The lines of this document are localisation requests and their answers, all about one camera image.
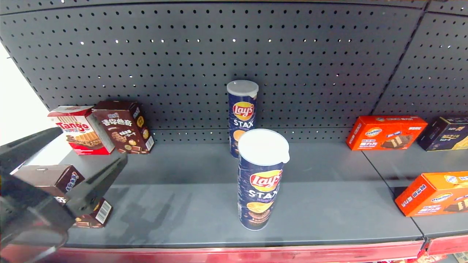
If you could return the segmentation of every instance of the barcode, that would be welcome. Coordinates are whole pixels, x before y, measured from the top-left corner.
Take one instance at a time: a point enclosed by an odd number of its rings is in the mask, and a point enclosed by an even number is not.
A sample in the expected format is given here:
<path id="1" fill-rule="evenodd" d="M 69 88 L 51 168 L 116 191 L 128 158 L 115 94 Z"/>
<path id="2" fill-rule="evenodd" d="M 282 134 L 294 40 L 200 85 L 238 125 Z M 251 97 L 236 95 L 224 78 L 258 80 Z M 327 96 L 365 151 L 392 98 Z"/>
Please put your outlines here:
<path id="1" fill-rule="evenodd" d="M 107 219 L 107 216 L 109 215 L 110 209 L 112 206 L 107 203 L 107 201 L 104 201 L 102 204 L 101 208 L 99 209 L 99 212 L 97 213 L 96 219 L 101 223 L 104 224 L 104 222 Z"/>
<path id="2" fill-rule="evenodd" d="M 153 147 L 153 144 L 154 144 L 154 140 L 153 140 L 153 137 L 149 137 L 148 141 L 145 143 L 146 145 L 146 148 L 149 150 L 151 150 L 151 147 Z"/>

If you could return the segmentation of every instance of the orange snack box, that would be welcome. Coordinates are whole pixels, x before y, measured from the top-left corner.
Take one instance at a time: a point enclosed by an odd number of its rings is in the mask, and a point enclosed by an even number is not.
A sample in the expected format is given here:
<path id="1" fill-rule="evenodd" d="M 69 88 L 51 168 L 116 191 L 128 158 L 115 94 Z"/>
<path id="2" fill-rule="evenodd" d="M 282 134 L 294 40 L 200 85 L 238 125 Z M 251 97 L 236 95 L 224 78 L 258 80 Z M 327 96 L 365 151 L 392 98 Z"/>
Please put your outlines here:
<path id="1" fill-rule="evenodd" d="M 353 151 L 405 150 L 426 126 L 417 116 L 359 116 L 346 143 Z"/>
<path id="2" fill-rule="evenodd" d="M 405 216 L 468 212 L 468 171 L 423 173 L 395 202 Z"/>

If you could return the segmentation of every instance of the snack box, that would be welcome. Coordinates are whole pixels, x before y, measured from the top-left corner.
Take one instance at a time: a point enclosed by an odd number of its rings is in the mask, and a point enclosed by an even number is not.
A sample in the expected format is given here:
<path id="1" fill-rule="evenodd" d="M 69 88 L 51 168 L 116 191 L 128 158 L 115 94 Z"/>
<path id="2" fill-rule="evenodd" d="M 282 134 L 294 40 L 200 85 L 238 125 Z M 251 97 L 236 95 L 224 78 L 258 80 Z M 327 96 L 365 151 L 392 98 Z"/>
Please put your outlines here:
<path id="1" fill-rule="evenodd" d="M 395 202 L 407 217 L 468 212 L 468 171 L 423 173 Z"/>
<path id="2" fill-rule="evenodd" d="M 417 116 L 359 116 L 346 143 L 353 151 L 405 150 L 426 126 Z"/>
<path id="3" fill-rule="evenodd" d="M 468 149 L 468 117 L 439 117 L 427 126 L 417 143 L 426 151 Z"/>
<path id="4" fill-rule="evenodd" d="M 62 205 L 68 201 L 66 193 L 85 180 L 73 165 L 22 166 L 14 175 L 53 195 L 55 200 Z M 112 206 L 104 198 L 101 198 L 91 214 L 82 215 L 75 219 L 74 226 L 104 227 L 111 212 Z"/>
<path id="5" fill-rule="evenodd" d="M 93 106 L 60 106 L 47 117 L 62 128 L 66 140 L 78 155 L 110 154 L 114 145 L 96 117 Z"/>
<path id="6" fill-rule="evenodd" d="M 93 115 L 121 153 L 146 154 L 154 145 L 139 104 L 125 101 L 102 101 Z"/>
<path id="7" fill-rule="evenodd" d="M 459 263 L 468 263 L 468 251 L 454 254 Z"/>

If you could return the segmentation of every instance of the chip image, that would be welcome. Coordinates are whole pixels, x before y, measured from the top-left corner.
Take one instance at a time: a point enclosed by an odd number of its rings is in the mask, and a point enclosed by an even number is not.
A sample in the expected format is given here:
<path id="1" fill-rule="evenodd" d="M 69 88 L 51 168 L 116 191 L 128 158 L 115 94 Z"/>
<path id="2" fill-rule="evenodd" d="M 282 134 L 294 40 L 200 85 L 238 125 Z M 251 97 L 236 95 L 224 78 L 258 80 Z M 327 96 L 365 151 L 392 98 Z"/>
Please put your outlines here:
<path id="1" fill-rule="evenodd" d="M 259 202 L 250 202 L 247 203 L 247 208 L 254 213 L 263 213 L 270 208 L 273 202 L 270 203 L 259 203 Z"/>
<path id="2" fill-rule="evenodd" d="M 245 131 L 243 130 L 236 130 L 234 131 L 233 133 L 233 137 L 236 141 L 239 141 L 239 139 L 241 138 L 241 136 L 245 133 Z"/>

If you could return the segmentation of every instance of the white plastic lid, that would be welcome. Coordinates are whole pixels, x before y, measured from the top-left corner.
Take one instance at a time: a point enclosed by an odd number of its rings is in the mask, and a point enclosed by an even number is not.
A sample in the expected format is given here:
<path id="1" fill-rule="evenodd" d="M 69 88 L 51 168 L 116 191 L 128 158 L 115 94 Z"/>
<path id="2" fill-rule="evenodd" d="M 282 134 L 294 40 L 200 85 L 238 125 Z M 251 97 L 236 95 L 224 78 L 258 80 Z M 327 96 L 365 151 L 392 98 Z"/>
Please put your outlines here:
<path id="1" fill-rule="evenodd" d="M 245 160 L 261 166 L 289 161 L 288 141 L 276 131 L 253 129 L 239 139 L 239 154 Z"/>
<path id="2" fill-rule="evenodd" d="M 249 80 L 234 80 L 227 84 L 227 91 L 235 96 L 250 96 L 255 98 L 258 92 L 258 85 Z"/>

